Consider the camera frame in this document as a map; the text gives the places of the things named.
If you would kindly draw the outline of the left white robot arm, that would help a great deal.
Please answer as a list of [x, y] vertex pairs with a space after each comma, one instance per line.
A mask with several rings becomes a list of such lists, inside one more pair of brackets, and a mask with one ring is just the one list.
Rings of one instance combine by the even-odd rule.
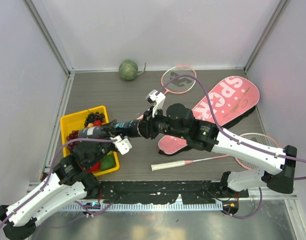
[[77, 138], [63, 147], [73, 147], [72, 153], [58, 164], [51, 164], [47, 177], [25, 197], [12, 205], [0, 206], [0, 231], [9, 240], [24, 240], [37, 226], [65, 205], [79, 199], [95, 199], [101, 184], [88, 170], [109, 152], [126, 154], [131, 149], [129, 124], [110, 123], [84, 128]]

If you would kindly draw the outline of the black shuttlecock tube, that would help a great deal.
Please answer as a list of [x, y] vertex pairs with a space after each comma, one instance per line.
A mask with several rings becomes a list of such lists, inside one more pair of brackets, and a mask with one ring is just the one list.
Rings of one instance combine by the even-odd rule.
[[119, 135], [129, 138], [138, 138], [141, 136], [138, 130], [139, 122], [139, 119], [124, 122], [117, 122], [115, 119], [101, 126], [83, 128], [78, 131], [77, 136], [78, 138], [90, 139], [109, 139]]

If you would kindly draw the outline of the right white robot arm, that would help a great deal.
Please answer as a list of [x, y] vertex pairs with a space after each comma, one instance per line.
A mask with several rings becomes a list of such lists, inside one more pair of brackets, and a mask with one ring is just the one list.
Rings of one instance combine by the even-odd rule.
[[138, 132], [146, 139], [158, 134], [177, 137], [192, 149], [229, 155], [256, 165], [251, 170], [223, 173], [219, 191], [225, 197], [249, 188], [267, 187], [281, 194], [294, 190], [295, 147], [270, 147], [248, 140], [212, 122], [196, 119], [192, 110], [180, 103], [169, 106], [165, 113], [151, 106], [140, 118]]

